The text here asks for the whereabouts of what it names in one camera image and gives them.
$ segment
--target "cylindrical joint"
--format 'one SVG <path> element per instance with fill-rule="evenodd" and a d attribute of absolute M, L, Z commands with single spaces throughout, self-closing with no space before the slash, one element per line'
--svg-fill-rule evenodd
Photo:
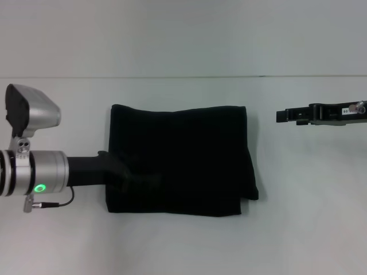
<path fill-rule="evenodd" d="M 34 186 L 32 193 L 57 193 L 67 185 L 69 164 L 61 151 L 32 151 L 34 157 Z"/>

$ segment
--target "label sticker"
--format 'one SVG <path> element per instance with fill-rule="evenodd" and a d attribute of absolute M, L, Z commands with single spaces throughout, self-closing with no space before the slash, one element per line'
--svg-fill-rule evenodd
<path fill-rule="evenodd" d="M 342 115 L 354 115 L 356 112 L 350 112 L 349 108 L 343 108 L 342 109 Z"/>

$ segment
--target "green indicator ring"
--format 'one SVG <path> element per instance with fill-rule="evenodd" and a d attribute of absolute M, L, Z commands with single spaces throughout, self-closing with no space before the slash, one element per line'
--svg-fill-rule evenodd
<path fill-rule="evenodd" d="M 45 189 L 46 189 L 46 185 L 44 185 L 44 184 L 39 184 L 39 185 L 37 185 L 37 186 L 34 188 L 34 192 L 39 193 L 39 192 L 45 191 Z"/>

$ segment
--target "black cloth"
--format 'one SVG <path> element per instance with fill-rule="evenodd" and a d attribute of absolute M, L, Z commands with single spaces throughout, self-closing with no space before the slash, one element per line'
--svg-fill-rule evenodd
<path fill-rule="evenodd" d="M 222 217 L 241 214 L 241 198 L 259 198 L 245 107 L 148 112 L 113 105 L 109 152 L 139 182 L 123 191 L 106 185 L 112 213 Z"/>

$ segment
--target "white wall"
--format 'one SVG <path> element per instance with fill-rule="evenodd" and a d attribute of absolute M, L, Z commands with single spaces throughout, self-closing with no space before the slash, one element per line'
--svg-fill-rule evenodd
<path fill-rule="evenodd" d="M 106 149 L 115 103 L 150 111 L 245 105 L 261 198 L 226 218 L 110 214 L 99 186 L 76 188 L 68 207 L 32 214 L 22 212 L 23 197 L 2 198 L 2 275 L 365 274 L 366 127 L 276 124 L 275 112 L 365 99 L 366 77 L 103 78 L 365 74 L 367 40 L 350 31 L 363 27 L 365 3 L 7 2 L 0 4 L 0 98 L 8 83 L 20 83 L 64 110 L 59 127 L 36 133 L 34 150 L 92 156 Z M 262 18 L 267 24 L 259 25 Z M 249 36 L 261 29 L 263 40 Z M 6 148 L 4 107 L 1 117 Z"/>

